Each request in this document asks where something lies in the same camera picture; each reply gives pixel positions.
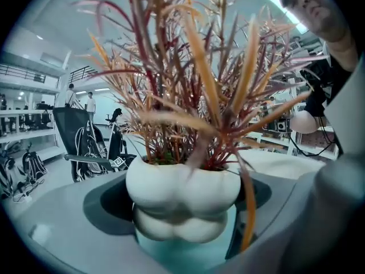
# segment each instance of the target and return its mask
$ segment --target ceiling light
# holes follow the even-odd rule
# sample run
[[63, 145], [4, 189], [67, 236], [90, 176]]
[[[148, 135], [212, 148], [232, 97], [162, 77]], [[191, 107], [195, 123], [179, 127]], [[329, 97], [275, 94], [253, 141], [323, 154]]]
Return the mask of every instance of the ceiling light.
[[290, 11], [281, 6], [280, 0], [270, 0], [270, 1], [273, 2], [288, 17], [288, 19], [292, 23], [295, 23], [297, 25], [297, 29], [301, 34], [304, 34], [308, 31], [306, 26], [303, 23], [301, 23], [293, 13], [291, 13]]

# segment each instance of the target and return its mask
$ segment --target white ceramic pot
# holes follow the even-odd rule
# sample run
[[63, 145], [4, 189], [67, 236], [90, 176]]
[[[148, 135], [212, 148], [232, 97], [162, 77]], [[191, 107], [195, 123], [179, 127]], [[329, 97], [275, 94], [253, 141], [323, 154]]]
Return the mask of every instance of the white ceramic pot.
[[240, 191], [238, 175], [194, 170], [184, 164], [155, 166], [136, 157], [127, 171], [136, 228], [152, 240], [206, 243], [225, 229], [227, 210]]

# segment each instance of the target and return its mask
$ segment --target railing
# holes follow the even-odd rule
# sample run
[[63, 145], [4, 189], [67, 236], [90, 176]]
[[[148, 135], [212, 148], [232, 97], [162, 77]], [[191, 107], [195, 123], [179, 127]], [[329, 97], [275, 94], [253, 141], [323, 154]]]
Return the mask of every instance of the railing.
[[0, 64], [0, 74], [16, 76], [28, 80], [44, 83], [46, 76], [39, 73], [34, 73], [28, 70], [11, 67], [8, 65]]
[[86, 79], [95, 73], [97, 73], [97, 71], [94, 68], [86, 66], [84, 68], [81, 68], [79, 70], [70, 73], [70, 79], [68, 80], [68, 82], [71, 83], [78, 80]]

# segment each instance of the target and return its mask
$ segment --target red grass plant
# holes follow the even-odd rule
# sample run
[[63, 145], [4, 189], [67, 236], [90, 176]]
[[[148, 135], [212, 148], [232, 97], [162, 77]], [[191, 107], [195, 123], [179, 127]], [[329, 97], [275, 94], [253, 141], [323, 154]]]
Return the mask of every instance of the red grass plant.
[[[106, 19], [120, 28], [127, 41], [113, 43], [108, 55], [91, 36], [102, 59], [92, 57], [103, 69], [96, 76], [103, 76], [120, 95], [118, 101], [129, 112], [128, 123], [146, 147], [148, 163], [220, 170], [232, 162], [229, 156], [236, 156], [249, 213], [244, 250], [253, 234], [256, 204], [247, 163], [239, 151], [264, 146], [246, 135], [280, 117], [309, 93], [284, 103], [258, 123], [249, 122], [269, 96], [293, 87], [271, 78], [305, 67], [313, 57], [291, 59], [289, 31], [295, 25], [276, 25], [272, 19], [259, 24], [252, 18], [239, 26], [236, 16], [228, 32], [227, 0], [208, 0], [209, 6], [200, 3], [206, 17], [192, 0], [128, 1], [129, 15], [108, 0], [79, 2], [96, 6], [95, 11], [85, 12], [96, 15], [99, 29]], [[120, 20], [103, 14], [104, 6], [119, 14]], [[243, 48], [236, 42], [241, 32], [246, 36]]]

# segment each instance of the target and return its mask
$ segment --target potted plant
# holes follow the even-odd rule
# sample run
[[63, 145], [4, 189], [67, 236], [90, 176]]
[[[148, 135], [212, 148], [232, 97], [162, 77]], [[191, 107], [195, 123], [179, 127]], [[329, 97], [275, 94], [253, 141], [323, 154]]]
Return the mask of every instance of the potted plant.
[[[130, 14], [108, 0], [79, 4], [96, 6], [84, 11], [96, 16], [100, 29], [102, 19], [116, 25], [126, 41], [110, 41], [112, 53], [107, 54], [91, 36], [103, 61], [90, 57], [104, 70], [95, 76], [103, 76], [120, 95], [132, 133], [145, 145], [145, 157], [132, 162], [126, 178], [135, 225], [150, 239], [211, 241], [224, 230], [242, 181], [248, 208], [243, 250], [253, 234], [256, 205], [240, 150], [264, 146], [247, 134], [309, 93], [258, 123], [249, 122], [269, 96], [293, 87], [272, 77], [305, 67], [314, 58], [290, 57], [289, 31], [295, 26], [275, 24], [269, 11], [267, 20], [252, 18], [243, 26], [236, 16], [227, 30], [227, 0], [201, 3], [207, 15], [192, 0], [128, 1]], [[104, 6], [120, 20], [104, 14]], [[225, 171], [231, 155], [241, 167], [240, 176]]]

